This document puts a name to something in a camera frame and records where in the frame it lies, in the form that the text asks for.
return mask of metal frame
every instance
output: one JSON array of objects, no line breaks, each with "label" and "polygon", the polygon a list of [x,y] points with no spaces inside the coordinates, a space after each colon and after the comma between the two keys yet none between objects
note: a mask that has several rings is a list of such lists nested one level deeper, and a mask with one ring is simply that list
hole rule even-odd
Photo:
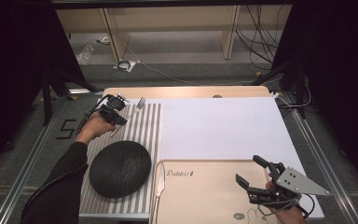
[{"label": "metal frame", "polygon": [[65,97],[60,97],[54,109],[54,113],[52,113],[51,120],[46,126],[43,126],[42,131],[34,143],[33,148],[31,149],[30,154],[28,155],[27,160],[22,166],[19,175],[14,181],[13,185],[10,188],[6,198],[2,202],[0,206],[0,224],[7,223],[10,218],[11,213],[13,212],[14,207],[16,206],[17,201],[21,196],[21,192],[23,187],[25,186],[31,172],[34,169],[34,165],[36,164],[37,159],[39,158],[40,152],[42,151],[43,146],[46,144],[48,139],[48,135],[50,134],[51,128],[55,123],[55,119],[61,110],[63,104],[65,102]]},{"label": "metal frame", "polygon": [[[294,102],[296,99],[293,95],[287,92],[287,100]],[[337,200],[337,204],[341,209],[342,214],[347,219],[348,223],[358,223],[358,211],[355,208],[353,201],[351,200],[350,195],[347,193],[342,183],[339,181],[336,172],[334,171],[332,165],[325,157],[324,152],[313,135],[310,126],[307,121],[301,117],[299,113],[297,113],[297,109],[293,113],[293,117],[296,120],[296,123],[304,135],[305,140],[307,141],[308,146],[310,147],[310,151],[316,162],[318,163],[319,168],[324,175],[324,179],[326,180],[328,186],[330,187],[331,193]]]},{"label": "metal frame", "polygon": [[197,6],[236,6],[236,5],[282,5],[282,4],[314,4],[322,1],[312,0],[51,0],[36,2],[18,0],[21,7],[52,7],[54,9],[69,8],[112,8],[112,7],[197,7]]}]

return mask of black knit pad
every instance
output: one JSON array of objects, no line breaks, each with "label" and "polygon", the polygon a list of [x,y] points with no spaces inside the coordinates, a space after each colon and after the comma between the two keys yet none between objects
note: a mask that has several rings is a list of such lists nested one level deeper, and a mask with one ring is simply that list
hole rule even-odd
[{"label": "black knit pad", "polygon": [[89,182],[104,197],[126,197],[145,183],[151,166],[150,155],[142,145],[115,142],[101,150],[91,163]]}]

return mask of human arm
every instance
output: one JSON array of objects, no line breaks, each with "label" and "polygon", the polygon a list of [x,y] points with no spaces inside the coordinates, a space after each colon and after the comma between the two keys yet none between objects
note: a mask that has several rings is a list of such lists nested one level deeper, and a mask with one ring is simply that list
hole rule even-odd
[{"label": "human arm", "polygon": [[76,141],[57,161],[46,182],[25,205],[21,215],[22,224],[78,223],[80,191],[88,167],[88,144],[115,128],[115,125],[104,121],[98,112],[89,117]]},{"label": "human arm", "polygon": [[[266,184],[266,189],[271,189],[273,184],[269,181]],[[278,211],[275,208],[268,207],[271,213],[275,214],[275,216],[280,220],[282,224],[305,224],[301,211],[296,207],[291,207],[290,209],[283,209]]]}]

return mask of human hand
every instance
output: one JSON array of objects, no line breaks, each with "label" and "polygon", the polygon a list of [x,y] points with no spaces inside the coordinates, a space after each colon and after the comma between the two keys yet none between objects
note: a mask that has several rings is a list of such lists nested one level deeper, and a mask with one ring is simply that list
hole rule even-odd
[{"label": "human hand", "polygon": [[[271,189],[273,187],[273,183],[269,181],[266,184],[266,189]],[[301,211],[292,207],[290,209],[277,210],[275,208],[268,207],[271,213],[275,214],[275,216],[280,220],[282,224],[305,224],[305,220],[302,216]]]},{"label": "human hand", "polygon": [[112,132],[115,129],[115,124],[106,122],[99,112],[94,112],[84,124],[81,132],[77,135],[76,141],[88,145],[94,138],[109,131]]}]

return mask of white bottle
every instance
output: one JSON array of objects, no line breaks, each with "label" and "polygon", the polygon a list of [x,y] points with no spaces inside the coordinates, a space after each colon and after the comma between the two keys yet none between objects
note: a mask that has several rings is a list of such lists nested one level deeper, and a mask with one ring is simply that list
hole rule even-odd
[{"label": "white bottle", "polygon": [[81,53],[77,56],[77,62],[82,65],[88,65],[91,61],[91,55],[94,51],[94,47],[91,45],[86,45]]}]

